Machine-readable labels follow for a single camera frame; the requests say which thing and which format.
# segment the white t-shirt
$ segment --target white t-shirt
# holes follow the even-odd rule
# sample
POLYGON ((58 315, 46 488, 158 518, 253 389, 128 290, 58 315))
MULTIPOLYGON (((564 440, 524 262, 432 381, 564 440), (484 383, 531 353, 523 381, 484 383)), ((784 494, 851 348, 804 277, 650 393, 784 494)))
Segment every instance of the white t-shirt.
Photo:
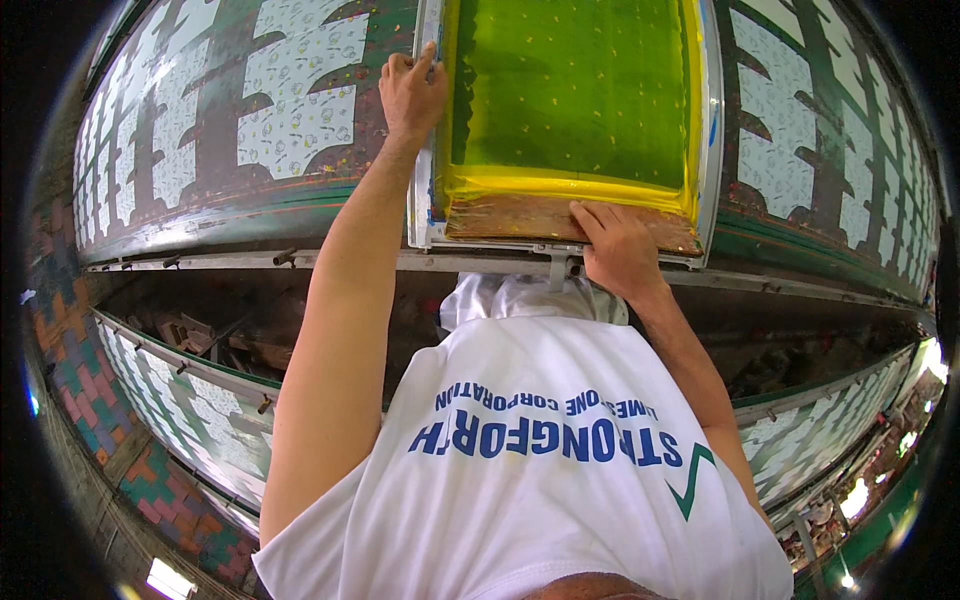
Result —
POLYGON ((793 588, 650 346, 564 317, 417 352, 371 455, 253 561, 276 600, 508 600, 588 571, 668 598, 793 588))

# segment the hand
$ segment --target hand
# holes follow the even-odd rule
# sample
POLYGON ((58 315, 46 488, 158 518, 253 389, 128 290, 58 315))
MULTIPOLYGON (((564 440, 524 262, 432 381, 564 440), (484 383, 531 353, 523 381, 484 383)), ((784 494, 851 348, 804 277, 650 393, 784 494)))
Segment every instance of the hand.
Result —
POLYGON ((647 227, 620 204, 570 203, 592 246, 584 248, 587 276, 630 303, 637 313, 670 294, 647 227))
POLYGON ((387 117, 390 136, 421 146, 440 121, 446 104, 446 69, 442 62, 433 67, 433 82, 426 79, 437 54, 437 44, 427 42, 420 59, 392 54, 381 69, 380 100, 387 117))

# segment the person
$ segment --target person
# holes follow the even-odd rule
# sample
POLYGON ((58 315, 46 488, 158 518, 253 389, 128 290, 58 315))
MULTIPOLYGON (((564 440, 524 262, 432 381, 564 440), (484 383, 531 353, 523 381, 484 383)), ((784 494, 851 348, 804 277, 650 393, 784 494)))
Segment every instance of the person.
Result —
POLYGON ((461 276, 452 332, 416 353, 381 425, 404 198, 447 93, 434 54, 383 65, 389 134, 314 267, 261 581, 277 600, 790 597, 724 384, 616 204, 570 205, 596 285, 550 300, 535 278, 461 276))

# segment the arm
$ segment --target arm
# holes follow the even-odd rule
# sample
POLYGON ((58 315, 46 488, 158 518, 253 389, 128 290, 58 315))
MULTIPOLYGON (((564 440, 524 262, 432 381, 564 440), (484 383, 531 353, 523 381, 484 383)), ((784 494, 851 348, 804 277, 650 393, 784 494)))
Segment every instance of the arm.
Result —
POLYGON ((380 429, 387 325, 404 199, 417 152, 446 99, 436 48, 390 56, 380 97, 390 134, 340 210, 310 279, 300 336, 276 403, 260 515, 266 545, 370 454, 380 429))
POLYGON ((747 500, 769 527, 723 379, 663 280, 650 232, 617 204, 570 203, 570 212, 592 243, 584 250, 587 275, 633 307, 654 351, 703 427, 710 448, 736 476, 747 500))

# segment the screen printing frame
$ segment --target screen printing frame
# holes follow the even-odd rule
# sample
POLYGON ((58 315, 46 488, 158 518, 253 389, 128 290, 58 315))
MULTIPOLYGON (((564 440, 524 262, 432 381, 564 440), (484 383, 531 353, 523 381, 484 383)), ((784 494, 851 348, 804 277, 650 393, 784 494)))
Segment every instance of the screen printing frame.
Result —
MULTIPOLYGON (((720 37, 717 31, 713 3, 709 0, 693 0, 696 7, 697 27, 700 33, 699 51, 701 60, 701 135, 700 156, 697 174, 697 237, 704 253, 700 256, 678 256, 660 253, 660 261, 679 263, 690 269, 707 266, 713 241, 713 226, 716 221, 720 195, 720 175, 723 166, 724 90, 723 70, 720 64, 720 37)), ((417 28, 414 32, 415 56, 419 56, 429 41, 437 42, 438 60, 443 60, 445 0, 419 0, 417 28)), ((522 251, 551 254, 554 256, 582 255, 580 244, 544 244, 537 242, 499 242, 477 240, 449 240, 445 236, 446 221, 433 221, 430 209, 433 204, 433 181, 435 134, 428 136, 417 155, 417 163, 410 178, 407 191, 407 243, 412 248, 425 252, 437 250, 491 250, 522 251)))

